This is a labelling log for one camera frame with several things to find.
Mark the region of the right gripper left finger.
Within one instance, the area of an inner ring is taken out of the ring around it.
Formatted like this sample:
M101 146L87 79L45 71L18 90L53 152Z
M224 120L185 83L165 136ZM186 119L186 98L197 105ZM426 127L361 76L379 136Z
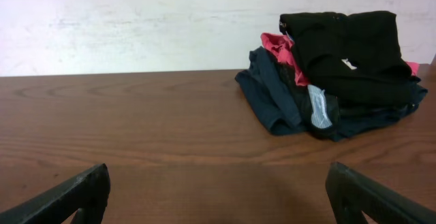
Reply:
M108 196L110 177L103 164L75 175L38 196L1 213L2 223L101 223Z

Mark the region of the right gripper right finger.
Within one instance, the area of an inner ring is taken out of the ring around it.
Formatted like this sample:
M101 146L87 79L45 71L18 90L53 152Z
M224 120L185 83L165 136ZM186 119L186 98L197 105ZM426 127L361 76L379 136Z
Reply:
M339 224L366 223L365 216L386 224L435 222L435 211L339 162L330 165L325 186Z

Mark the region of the black t-shirt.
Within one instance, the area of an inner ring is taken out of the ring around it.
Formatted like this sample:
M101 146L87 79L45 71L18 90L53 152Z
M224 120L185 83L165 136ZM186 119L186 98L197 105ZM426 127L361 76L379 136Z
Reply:
M374 106L404 106L415 91L403 60L396 14L336 12L282 14L279 29L294 40L299 68L340 99Z

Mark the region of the black garment with white trim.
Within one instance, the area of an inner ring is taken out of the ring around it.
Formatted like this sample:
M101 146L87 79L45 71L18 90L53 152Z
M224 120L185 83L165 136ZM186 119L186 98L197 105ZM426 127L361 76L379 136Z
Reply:
M329 95L311 84L297 86L294 69L286 64L276 62L275 68L290 99L296 104L296 114L301 118L302 126L319 138L335 142L397 123L415 112L428 93L414 80L411 82L412 102L404 106L357 104Z

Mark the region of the navy blue folded garment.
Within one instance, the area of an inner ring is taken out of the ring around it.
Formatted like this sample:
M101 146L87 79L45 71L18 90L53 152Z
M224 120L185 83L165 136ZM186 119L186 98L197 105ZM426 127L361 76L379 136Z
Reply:
M235 81L259 122L273 135L306 132L297 105L280 80L269 51L263 47L249 53L249 68L238 72Z

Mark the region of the red printed t-shirt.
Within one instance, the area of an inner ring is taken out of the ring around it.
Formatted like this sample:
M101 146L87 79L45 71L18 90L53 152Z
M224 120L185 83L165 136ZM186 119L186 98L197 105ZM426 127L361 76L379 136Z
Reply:
M261 40L280 64L294 69L298 85L313 84L338 97L388 103L419 81L392 36L309 31L296 41L270 33Z

